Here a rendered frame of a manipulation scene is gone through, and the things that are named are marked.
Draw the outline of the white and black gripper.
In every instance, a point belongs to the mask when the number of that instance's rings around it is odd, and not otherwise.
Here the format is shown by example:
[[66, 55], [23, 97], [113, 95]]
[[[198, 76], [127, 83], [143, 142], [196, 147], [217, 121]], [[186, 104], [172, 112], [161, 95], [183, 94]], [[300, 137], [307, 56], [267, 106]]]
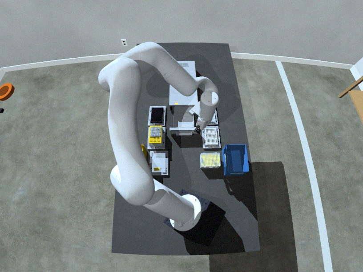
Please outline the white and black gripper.
[[[212, 119], [209, 120], [209, 121], [204, 121], [204, 120], [201, 120], [201, 117], [198, 117], [198, 120], [197, 120], [197, 123], [196, 123], [197, 127], [194, 129], [194, 131], [196, 133], [200, 134], [200, 132], [201, 132], [200, 130], [203, 130], [211, 121], [212, 121]], [[200, 128], [200, 129], [198, 129], [198, 128]]]

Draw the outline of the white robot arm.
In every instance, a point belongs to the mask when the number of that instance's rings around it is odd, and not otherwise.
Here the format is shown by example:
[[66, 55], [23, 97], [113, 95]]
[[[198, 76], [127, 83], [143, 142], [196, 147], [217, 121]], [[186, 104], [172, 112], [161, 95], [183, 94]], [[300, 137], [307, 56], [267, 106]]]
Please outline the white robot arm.
[[218, 88], [206, 77], [193, 78], [162, 46], [142, 43], [104, 67], [100, 86], [110, 92], [108, 125], [117, 161], [110, 179], [114, 188], [130, 204], [144, 206], [170, 219], [179, 231], [192, 229], [199, 221], [202, 206], [193, 195], [175, 193], [151, 173], [143, 153], [137, 126], [137, 106], [142, 90], [142, 75], [153, 70], [184, 96], [197, 88], [203, 93], [189, 111], [201, 120], [213, 118], [219, 97]]

